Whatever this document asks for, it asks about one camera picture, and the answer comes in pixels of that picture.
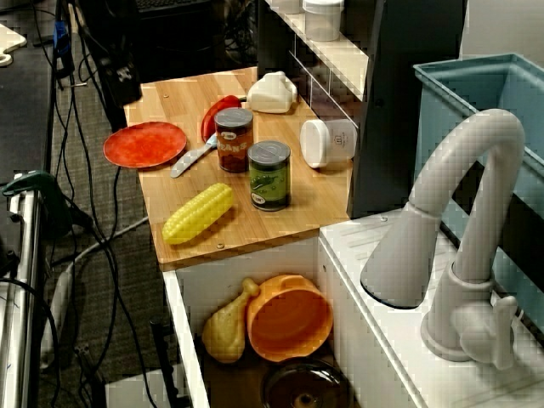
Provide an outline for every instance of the faucet handle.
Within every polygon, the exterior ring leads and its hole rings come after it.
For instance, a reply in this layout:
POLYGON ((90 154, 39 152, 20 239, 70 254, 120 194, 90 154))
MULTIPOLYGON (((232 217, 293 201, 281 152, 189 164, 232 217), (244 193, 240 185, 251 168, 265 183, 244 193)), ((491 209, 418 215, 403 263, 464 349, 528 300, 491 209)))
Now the faucet handle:
POLYGON ((506 370, 514 362, 510 332, 517 309, 518 302, 514 296, 506 296, 497 300, 493 308, 496 333, 491 347, 491 358, 497 370, 506 370))
POLYGON ((518 308, 514 296, 488 302, 467 303, 452 315, 463 351, 473 360, 494 364, 497 370, 513 365, 512 319, 518 308))

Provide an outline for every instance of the cutting board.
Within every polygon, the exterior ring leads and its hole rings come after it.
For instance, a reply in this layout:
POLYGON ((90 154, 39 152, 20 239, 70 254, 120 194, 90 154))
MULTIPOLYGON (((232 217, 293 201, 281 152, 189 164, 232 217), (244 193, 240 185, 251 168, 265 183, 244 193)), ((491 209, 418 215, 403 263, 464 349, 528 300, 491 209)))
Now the cutting board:
POLYGON ((0 24, 0 66, 11 64, 13 58, 7 54, 26 44, 26 38, 0 24))

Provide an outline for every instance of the toy knife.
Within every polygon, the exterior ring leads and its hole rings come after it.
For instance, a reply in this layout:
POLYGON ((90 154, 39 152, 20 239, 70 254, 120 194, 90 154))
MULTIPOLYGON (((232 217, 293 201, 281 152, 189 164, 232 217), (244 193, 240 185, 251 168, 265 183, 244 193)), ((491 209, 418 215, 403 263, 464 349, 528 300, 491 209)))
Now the toy knife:
POLYGON ((172 171, 170 172, 170 177, 173 179, 179 177, 185 170, 187 170, 191 164, 196 162, 199 157, 201 157, 204 153, 209 151, 210 149, 215 149, 218 147, 218 138, 216 134, 214 133, 210 139, 207 140, 206 144, 204 144, 202 147, 191 150, 185 153, 177 162, 173 165, 172 171))

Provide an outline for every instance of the wooden countertop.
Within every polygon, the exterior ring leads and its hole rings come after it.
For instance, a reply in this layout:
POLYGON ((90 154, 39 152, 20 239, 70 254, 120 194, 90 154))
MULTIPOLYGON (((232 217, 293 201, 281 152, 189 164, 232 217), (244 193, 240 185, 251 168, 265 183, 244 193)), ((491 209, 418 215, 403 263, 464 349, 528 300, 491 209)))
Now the wooden countertop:
MULTIPOLYGON (((187 135, 187 150, 203 145, 200 123, 215 101, 226 95, 245 96, 257 81, 257 69, 219 72, 142 85, 143 97, 125 107, 128 125, 170 122, 187 135)), ((161 270, 201 264, 244 252, 276 247, 319 234, 319 228, 349 219, 351 162, 314 170, 303 159, 298 134, 312 110, 299 98, 284 115, 253 112, 254 142, 279 140, 291 148, 292 202, 278 212, 264 212, 251 203, 249 172, 227 173, 218 166, 218 153, 211 151, 178 178, 170 168, 178 160, 139 170, 139 179, 149 214, 151 233, 161 270), (162 226, 188 200, 212 184, 225 183, 235 193, 233 207, 193 240, 168 245, 162 226)))

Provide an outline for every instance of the toy chicken leg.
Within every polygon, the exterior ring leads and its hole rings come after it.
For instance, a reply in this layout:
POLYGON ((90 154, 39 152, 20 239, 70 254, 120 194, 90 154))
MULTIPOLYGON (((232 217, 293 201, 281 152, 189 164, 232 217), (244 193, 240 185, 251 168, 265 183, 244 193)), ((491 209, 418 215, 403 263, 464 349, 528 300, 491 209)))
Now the toy chicken leg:
POLYGON ((204 325, 202 342, 206 351, 221 363, 234 363, 246 347, 246 306, 259 294, 259 286, 250 278, 242 282, 243 292, 234 301, 215 312, 204 325))

